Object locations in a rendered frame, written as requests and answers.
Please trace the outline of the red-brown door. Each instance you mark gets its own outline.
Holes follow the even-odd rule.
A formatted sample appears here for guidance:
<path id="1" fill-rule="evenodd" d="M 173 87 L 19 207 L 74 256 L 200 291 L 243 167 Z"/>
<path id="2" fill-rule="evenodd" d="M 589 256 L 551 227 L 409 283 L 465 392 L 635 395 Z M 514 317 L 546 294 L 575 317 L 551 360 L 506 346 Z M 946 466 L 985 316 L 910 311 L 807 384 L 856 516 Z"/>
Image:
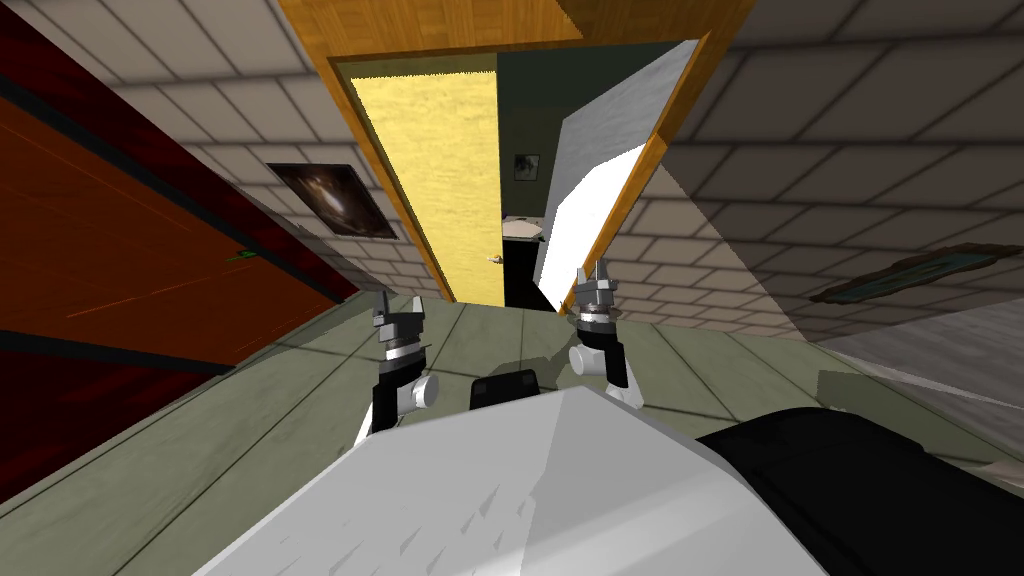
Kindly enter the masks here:
<path id="1" fill-rule="evenodd" d="M 0 3 L 0 504 L 354 292 Z"/>

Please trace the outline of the yellow door leaf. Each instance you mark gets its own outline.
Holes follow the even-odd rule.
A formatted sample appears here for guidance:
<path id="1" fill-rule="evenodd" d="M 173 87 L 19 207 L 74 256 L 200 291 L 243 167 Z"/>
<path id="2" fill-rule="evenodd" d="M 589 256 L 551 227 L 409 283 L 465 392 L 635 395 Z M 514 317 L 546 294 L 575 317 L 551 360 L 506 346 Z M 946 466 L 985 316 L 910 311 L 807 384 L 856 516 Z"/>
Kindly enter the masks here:
<path id="1" fill-rule="evenodd" d="M 351 83 L 454 298 L 503 306 L 495 64 Z"/>

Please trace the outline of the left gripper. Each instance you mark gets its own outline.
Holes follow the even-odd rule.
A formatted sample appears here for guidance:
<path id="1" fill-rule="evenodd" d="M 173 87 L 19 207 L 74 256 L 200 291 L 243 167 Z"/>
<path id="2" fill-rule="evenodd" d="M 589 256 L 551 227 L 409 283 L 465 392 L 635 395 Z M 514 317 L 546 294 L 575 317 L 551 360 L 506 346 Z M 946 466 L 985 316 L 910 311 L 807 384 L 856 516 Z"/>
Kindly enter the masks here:
<path id="1" fill-rule="evenodd" d="M 375 301 L 373 325 L 378 341 L 386 348 L 398 348 L 418 343 L 424 330 L 424 306 L 422 298 L 415 296 L 411 301 L 411 315 L 390 315 L 389 292 L 381 290 Z"/>

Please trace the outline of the black cabinet with pale top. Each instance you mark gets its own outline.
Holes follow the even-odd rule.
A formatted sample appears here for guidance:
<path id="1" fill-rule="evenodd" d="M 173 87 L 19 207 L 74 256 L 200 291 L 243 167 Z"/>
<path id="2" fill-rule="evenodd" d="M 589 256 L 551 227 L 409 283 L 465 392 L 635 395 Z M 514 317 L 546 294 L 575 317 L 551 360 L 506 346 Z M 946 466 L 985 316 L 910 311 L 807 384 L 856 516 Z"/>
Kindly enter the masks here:
<path id="1" fill-rule="evenodd" d="M 545 241 L 538 219 L 505 217 L 502 220 L 504 304 L 511 308 L 554 312 L 534 282 L 539 249 Z"/>

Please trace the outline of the dark framed wall picture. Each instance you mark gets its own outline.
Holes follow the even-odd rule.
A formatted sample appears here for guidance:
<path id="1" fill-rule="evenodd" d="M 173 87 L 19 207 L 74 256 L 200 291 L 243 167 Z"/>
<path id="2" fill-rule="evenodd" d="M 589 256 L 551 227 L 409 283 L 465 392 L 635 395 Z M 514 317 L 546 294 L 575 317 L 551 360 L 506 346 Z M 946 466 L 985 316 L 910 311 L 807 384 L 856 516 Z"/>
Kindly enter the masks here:
<path id="1" fill-rule="evenodd" d="M 1000 259 L 1022 253 L 1024 246 L 1019 245 L 963 243 L 947 246 L 833 286 L 808 300 L 837 305 L 862 303 L 950 275 L 987 268 Z"/>

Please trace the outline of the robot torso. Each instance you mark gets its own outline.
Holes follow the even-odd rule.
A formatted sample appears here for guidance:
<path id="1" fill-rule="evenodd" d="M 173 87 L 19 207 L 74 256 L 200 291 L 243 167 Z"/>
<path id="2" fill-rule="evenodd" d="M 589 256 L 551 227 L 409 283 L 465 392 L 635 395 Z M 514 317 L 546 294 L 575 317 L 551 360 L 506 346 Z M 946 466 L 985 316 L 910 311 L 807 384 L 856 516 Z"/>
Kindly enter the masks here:
<path id="1" fill-rule="evenodd" d="M 831 576 L 694 438 L 586 386 L 371 435 L 193 576 Z"/>

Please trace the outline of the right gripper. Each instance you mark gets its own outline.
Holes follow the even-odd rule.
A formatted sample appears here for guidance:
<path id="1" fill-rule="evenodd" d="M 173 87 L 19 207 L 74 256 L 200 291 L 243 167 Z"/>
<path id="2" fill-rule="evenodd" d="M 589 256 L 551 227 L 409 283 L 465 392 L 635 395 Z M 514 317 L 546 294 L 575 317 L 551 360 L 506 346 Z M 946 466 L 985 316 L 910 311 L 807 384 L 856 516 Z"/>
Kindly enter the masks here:
<path id="1" fill-rule="evenodd" d="M 575 304 L 580 311 L 586 308 L 610 310 L 614 306 L 616 283 L 610 280 L 607 261 L 600 258 L 594 269 L 594 280 L 588 281 L 584 268 L 577 270 Z"/>

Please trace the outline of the dark brown wall picture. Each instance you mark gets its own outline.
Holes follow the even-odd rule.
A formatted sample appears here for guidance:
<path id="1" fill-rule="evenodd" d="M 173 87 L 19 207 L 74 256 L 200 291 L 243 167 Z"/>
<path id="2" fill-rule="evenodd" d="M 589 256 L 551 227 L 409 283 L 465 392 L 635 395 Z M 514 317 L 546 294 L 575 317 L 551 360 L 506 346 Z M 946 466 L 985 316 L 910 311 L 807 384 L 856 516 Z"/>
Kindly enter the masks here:
<path id="1" fill-rule="evenodd" d="M 398 238 L 351 165 L 271 163 L 267 167 L 335 235 Z"/>

